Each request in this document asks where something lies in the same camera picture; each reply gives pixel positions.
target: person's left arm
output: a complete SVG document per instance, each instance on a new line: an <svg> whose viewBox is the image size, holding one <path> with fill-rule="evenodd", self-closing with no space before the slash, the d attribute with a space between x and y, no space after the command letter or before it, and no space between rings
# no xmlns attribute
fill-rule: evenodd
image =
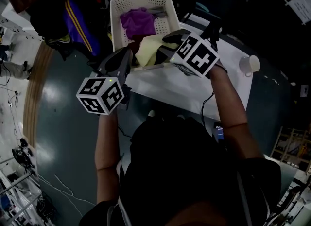
<svg viewBox="0 0 311 226"><path fill-rule="evenodd" d="M116 165L119 160L118 118L114 111L109 116L101 115L99 118L95 150L97 204L118 199L119 177Z"/></svg>

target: yellow cloth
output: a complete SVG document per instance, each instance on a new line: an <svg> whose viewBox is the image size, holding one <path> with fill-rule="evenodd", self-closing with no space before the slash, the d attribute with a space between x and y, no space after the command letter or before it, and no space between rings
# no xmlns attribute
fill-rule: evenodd
<svg viewBox="0 0 311 226"><path fill-rule="evenodd" d="M162 35L152 35L145 37L140 43L139 51L135 57L141 66L154 65L156 62L156 52L160 46L164 45L171 49L178 47L175 43L165 43L162 41Z"/></svg>

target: person's right arm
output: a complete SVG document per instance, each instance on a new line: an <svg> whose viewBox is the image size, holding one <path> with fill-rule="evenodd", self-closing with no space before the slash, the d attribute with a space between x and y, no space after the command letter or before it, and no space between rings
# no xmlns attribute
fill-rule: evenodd
<svg viewBox="0 0 311 226"><path fill-rule="evenodd" d="M238 158L262 158L263 155L248 129L243 103L227 73L215 65L209 74L224 130L224 138L229 147Z"/></svg>

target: yellow stripe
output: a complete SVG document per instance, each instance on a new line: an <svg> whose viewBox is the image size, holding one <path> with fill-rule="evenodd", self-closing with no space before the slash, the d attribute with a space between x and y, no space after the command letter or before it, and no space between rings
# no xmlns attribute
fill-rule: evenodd
<svg viewBox="0 0 311 226"><path fill-rule="evenodd" d="M75 19L76 19L75 17L74 17L75 19L72 17L72 16L74 16L74 15L73 15L73 12L72 12L72 10L71 10L71 8L70 8L69 1L68 1L68 0L67 0L67 2L65 2L65 8L66 8L66 10L67 10L67 12L68 12L68 15L69 15L69 17L71 18L71 20L72 20L74 26L76 27L76 29L77 29L77 31L78 31L78 33L79 33L81 39L83 40L84 44L86 45L87 49L88 49L90 52L92 52L92 51L93 51L93 50L92 50L92 47L91 47L91 45L89 44L89 42L88 42L86 36L84 35L84 33L83 33L83 31L82 31L82 29L81 29L81 27L80 27L78 21L75 20Z"/></svg>

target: white mug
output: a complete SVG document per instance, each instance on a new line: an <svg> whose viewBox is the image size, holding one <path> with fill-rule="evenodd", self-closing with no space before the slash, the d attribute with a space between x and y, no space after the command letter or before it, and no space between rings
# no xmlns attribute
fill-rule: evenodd
<svg viewBox="0 0 311 226"><path fill-rule="evenodd" d="M240 70L247 77L250 77L253 72L260 70L260 61L255 55L241 58L239 65L240 65Z"/></svg>

